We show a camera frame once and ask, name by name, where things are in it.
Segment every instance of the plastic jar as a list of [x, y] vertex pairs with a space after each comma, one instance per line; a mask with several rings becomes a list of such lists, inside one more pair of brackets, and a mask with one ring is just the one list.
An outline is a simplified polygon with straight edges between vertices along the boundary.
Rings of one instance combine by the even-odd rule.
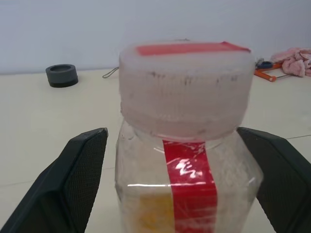
[[120, 54], [116, 190], [126, 233], [239, 233], [262, 173], [235, 129], [255, 68], [227, 42]]

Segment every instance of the orange tool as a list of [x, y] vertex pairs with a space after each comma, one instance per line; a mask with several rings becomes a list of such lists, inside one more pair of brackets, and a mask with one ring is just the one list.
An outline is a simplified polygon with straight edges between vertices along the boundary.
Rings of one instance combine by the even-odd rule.
[[286, 74], [286, 75], [282, 75], [282, 76], [276, 77], [276, 76], [270, 76], [269, 74], [263, 73], [264, 71], [273, 70], [273, 69], [280, 69], [281, 67], [282, 67], [282, 64], [273, 64], [272, 68], [268, 68], [268, 69], [255, 69], [255, 75], [258, 76], [258, 77], [261, 77], [263, 79], [266, 79], [266, 80], [268, 80], [270, 82], [275, 82], [279, 78], [285, 78], [287, 76], [290, 76], [290, 75]]

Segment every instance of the table surface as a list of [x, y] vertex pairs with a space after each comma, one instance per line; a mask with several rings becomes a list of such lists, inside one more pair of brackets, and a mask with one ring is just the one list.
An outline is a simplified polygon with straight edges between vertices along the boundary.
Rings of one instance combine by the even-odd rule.
[[[45, 74], [0, 76], [0, 227], [36, 177], [54, 161], [69, 139], [107, 127], [103, 172], [87, 233], [120, 233], [114, 189], [115, 143], [121, 126], [118, 72], [80, 71], [79, 82], [51, 88]], [[311, 78], [288, 77], [270, 83], [254, 76], [243, 126], [289, 140], [311, 162]], [[243, 233], [274, 233], [256, 200]]]

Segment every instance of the red label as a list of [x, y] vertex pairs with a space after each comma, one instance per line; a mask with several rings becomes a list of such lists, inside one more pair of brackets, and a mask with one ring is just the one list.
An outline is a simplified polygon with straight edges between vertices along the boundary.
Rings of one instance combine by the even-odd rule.
[[146, 45], [138, 46], [137, 51], [141, 56], [218, 51], [250, 52], [248, 48], [243, 48], [237, 45], [230, 44], [228, 42]]
[[217, 190], [204, 142], [163, 140], [170, 177], [176, 233], [213, 233]]

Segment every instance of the yellow contents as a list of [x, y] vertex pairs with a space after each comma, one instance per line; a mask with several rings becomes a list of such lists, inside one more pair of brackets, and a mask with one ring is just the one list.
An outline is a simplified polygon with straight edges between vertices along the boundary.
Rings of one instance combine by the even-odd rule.
[[137, 233], [175, 233], [171, 194], [143, 195], [134, 213]]

